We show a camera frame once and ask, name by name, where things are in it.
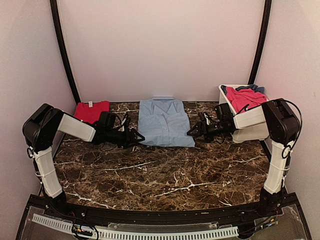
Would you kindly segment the white plastic laundry bin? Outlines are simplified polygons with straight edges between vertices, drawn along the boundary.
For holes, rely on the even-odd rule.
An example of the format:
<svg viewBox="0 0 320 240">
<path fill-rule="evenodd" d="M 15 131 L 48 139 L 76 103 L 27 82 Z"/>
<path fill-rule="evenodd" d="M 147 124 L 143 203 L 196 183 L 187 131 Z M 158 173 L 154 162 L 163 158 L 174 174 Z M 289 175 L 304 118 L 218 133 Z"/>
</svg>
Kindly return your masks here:
<svg viewBox="0 0 320 240">
<path fill-rule="evenodd" d="M 219 104 L 227 103 L 233 115 L 235 125 L 235 131 L 231 134 L 233 142 L 242 143 L 244 141 L 265 140 L 269 136 L 269 131 L 262 106 L 259 105 L 238 114 L 225 95 L 222 84 L 218 86 L 218 89 L 220 91 Z"/>
</svg>

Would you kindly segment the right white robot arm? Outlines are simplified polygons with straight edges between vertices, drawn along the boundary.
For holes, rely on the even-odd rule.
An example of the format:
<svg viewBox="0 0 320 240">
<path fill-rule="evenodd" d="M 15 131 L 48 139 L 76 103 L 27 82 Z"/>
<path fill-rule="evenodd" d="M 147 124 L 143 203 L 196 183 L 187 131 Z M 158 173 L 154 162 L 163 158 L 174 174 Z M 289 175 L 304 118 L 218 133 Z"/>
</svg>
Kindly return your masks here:
<svg viewBox="0 0 320 240">
<path fill-rule="evenodd" d="M 206 112 L 198 114 L 199 121 L 187 132 L 193 138 L 202 138 L 210 143 L 220 134 L 235 134 L 249 128 L 256 130 L 261 125 L 261 139 L 270 138 L 271 159 L 267 178 L 261 188 L 255 213 L 266 217 L 283 201 L 285 179 L 290 169 L 291 153 L 302 131 L 302 115 L 291 109 L 293 102 L 278 98 L 269 100 L 251 109 L 245 106 L 234 112 L 231 104 L 225 102 L 215 107 L 218 118 L 214 121 Z"/>
</svg>

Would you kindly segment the dark blue garment in bin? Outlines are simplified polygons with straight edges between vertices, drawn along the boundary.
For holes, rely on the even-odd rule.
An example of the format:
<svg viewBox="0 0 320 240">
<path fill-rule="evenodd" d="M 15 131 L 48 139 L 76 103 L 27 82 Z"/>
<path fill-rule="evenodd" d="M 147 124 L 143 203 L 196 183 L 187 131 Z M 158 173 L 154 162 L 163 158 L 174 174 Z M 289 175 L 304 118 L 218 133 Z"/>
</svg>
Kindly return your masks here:
<svg viewBox="0 0 320 240">
<path fill-rule="evenodd" d="M 226 85 L 221 85 L 221 89 L 225 95 L 228 94 Z M 241 90 L 248 90 L 248 89 L 253 90 L 255 93 L 261 93 L 261 94 L 265 93 L 265 88 L 263 86 L 257 86 L 256 84 L 250 84 L 247 86 L 239 86 L 239 87 L 235 88 L 235 90 L 238 92 Z"/>
</svg>

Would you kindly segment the red t-shirt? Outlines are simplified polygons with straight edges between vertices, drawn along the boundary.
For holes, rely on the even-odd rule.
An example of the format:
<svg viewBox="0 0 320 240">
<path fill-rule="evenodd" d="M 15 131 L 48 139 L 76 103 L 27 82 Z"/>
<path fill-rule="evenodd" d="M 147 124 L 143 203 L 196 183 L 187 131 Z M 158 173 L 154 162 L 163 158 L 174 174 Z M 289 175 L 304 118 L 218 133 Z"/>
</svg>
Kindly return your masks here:
<svg viewBox="0 0 320 240">
<path fill-rule="evenodd" d="M 99 120 L 102 112 L 108 112 L 109 110 L 109 101 L 89 101 L 88 103 L 80 102 L 77 104 L 73 116 L 84 123 L 94 124 L 96 121 Z"/>
</svg>

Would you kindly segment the left black frame post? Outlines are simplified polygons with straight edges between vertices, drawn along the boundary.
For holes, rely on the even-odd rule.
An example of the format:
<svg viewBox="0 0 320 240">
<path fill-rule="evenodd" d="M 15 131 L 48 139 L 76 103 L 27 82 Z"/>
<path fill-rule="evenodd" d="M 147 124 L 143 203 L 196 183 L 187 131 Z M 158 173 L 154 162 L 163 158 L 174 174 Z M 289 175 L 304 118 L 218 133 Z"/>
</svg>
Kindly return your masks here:
<svg viewBox="0 0 320 240">
<path fill-rule="evenodd" d="M 69 56 L 67 53 L 67 48 L 64 40 L 64 35 L 63 35 L 63 30 L 62 30 L 62 24 L 61 24 L 61 19 L 59 15 L 59 9 L 58 9 L 58 1 L 57 0 L 50 0 L 50 9 L 51 9 L 51 15 L 52 15 L 52 20 L 53 20 L 53 25 L 54 25 L 54 30 L 55 30 L 55 35 L 58 43 L 58 48 L 60 52 L 60 56 L 62 59 L 64 71 L 67 77 L 67 81 L 74 99 L 75 104 L 77 105 L 78 103 L 81 102 L 81 98 L 76 86 L 76 82 L 73 76 L 71 64 L 69 61 Z"/>
</svg>

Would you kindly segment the light blue shirt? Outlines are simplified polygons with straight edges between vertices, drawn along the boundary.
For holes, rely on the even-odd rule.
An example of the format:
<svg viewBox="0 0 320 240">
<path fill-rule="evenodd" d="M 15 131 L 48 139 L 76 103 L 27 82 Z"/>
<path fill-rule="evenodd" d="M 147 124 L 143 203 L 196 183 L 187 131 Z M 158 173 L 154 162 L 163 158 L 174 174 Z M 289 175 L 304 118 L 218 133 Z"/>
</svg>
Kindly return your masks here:
<svg viewBox="0 0 320 240">
<path fill-rule="evenodd" d="M 154 147 L 195 146 L 187 135 L 190 120 L 181 100 L 158 96 L 139 102 L 138 132 L 145 140 L 141 144 Z"/>
</svg>

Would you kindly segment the right black frame post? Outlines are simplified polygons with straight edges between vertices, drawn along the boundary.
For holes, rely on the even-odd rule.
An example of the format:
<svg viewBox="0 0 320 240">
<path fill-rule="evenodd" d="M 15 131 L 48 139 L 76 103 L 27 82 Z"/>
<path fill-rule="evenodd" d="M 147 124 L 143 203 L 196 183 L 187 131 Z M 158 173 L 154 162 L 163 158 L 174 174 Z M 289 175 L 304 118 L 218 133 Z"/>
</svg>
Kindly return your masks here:
<svg viewBox="0 0 320 240">
<path fill-rule="evenodd" d="M 271 7 L 272 7 L 272 0 L 265 0 L 257 47 L 256 47 L 254 59 L 253 59 L 251 72 L 247 82 L 249 85 L 252 85 L 255 83 L 257 73 L 259 70 L 259 66 L 260 66 L 260 62 L 261 62 L 261 58 L 264 50 L 265 40 L 267 36 L 268 26 L 269 26 Z"/>
</svg>

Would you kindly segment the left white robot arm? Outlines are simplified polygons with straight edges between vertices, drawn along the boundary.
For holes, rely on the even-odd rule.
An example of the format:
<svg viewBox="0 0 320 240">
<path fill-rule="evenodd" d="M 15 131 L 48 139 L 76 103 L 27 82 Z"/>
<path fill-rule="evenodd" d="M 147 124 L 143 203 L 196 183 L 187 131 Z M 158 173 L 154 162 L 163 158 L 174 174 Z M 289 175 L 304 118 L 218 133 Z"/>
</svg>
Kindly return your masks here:
<svg viewBox="0 0 320 240">
<path fill-rule="evenodd" d="M 115 126 L 117 118 L 117 114 L 103 111 L 97 121 L 88 123 L 44 103 L 24 123 L 22 133 L 28 146 L 27 154 L 33 160 L 45 197 L 52 201 L 50 208 L 58 217 L 67 218 L 71 208 L 65 203 L 66 194 L 54 166 L 52 145 L 56 133 L 62 132 L 95 145 L 111 143 L 124 149 L 145 140 L 130 126 L 131 118 L 127 114 L 118 127 Z"/>
</svg>

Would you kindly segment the pink garment in bin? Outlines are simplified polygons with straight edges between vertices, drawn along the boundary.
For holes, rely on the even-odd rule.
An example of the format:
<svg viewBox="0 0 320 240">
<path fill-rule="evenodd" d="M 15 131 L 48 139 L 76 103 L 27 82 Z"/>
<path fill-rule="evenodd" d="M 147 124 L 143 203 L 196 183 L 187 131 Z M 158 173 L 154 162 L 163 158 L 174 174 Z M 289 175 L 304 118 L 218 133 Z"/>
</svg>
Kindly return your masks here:
<svg viewBox="0 0 320 240">
<path fill-rule="evenodd" d="M 268 101 L 263 93 L 255 92 L 250 88 L 237 91 L 233 87 L 227 87 L 226 91 L 226 97 L 237 114 L 258 107 Z"/>
</svg>

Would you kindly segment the black frame post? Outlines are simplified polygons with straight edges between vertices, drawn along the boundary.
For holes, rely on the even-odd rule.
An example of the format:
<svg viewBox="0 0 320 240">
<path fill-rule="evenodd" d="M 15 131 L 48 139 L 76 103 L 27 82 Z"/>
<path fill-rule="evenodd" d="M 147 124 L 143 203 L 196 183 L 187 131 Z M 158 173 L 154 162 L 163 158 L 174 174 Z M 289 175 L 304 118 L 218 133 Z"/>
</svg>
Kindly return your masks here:
<svg viewBox="0 0 320 240">
<path fill-rule="evenodd" d="M 59 9 L 58 9 L 58 1 L 57 0 L 50 0 L 50 9 L 51 9 L 51 15 L 52 15 L 52 20 L 53 20 L 53 25 L 54 25 L 54 30 L 55 30 L 55 35 L 58 43 L 58 48 L 60 52 L 60 56 L 62 59 L 64 71 L 67 77 L 67 81 L 74 99 L 75 104 L 77 105 L 78 103 L 81 102 L 81 98 L 76 86 L 76 82 L 73 76 L 71 64 L 69 61 L 69 56 L 67 53 L 67 48 L 64 40 L 64 35 L 63 35 L 63 30 L 62 30 L 62 24 L 61 24 L 61 19 L 59 15 Z"/>
<path fill-rule="evenodd" d="M 257 73 L 259 70 L 259 66 L 260 66 L 260 62 L 261 62 L 261 58 L 264 50 L 265 40 L 267 36 L 268 26 L 269 26 L 271 7 L 272 7 L 272 0 L 265 0 L 257 47 L 256 47 L 254 59 L 253 59 L 251 72 L 247 82 L 249 85 L 252 85 L 255 83 Z"/>
</svg>

